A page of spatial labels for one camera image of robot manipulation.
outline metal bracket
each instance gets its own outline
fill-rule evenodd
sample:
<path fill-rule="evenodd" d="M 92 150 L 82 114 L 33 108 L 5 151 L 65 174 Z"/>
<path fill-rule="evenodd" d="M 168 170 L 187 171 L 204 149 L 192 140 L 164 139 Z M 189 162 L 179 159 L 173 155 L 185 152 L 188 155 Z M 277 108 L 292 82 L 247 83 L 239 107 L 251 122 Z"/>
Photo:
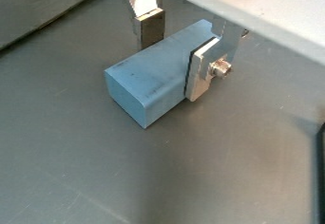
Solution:
<path fill-rule="evenodd" d="M 158 8 L 157 0 L 128 0 L 138 36 L 138 50 L 153 46 L 164 39 L 165 11 Z"/>
<path fill-rule="evenodd" d="M 248 30 L 232 22 L 213 23 L 213 37 L 192 53 L 188 66 L 185 93 L 195 102 L 211 88 L 213 77 L 225 78 L 232 71 L 240 39 Z"/>

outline gray table surface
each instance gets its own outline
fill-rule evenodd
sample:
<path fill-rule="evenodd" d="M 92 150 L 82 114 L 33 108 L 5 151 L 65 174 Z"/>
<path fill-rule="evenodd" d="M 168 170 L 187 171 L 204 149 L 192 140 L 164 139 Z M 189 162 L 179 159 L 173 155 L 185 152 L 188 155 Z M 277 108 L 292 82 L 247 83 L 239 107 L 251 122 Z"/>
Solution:
<path fill-rule="evenodd" d="M 213 15 L 162 0 L 166 34 Z M 256 34 L 235 73 L 146 130 L 104 70 L 137 52 L 122 0 L 90 0 L 0 54 L 0 223 L 316 223 L 325 67 Z"/>

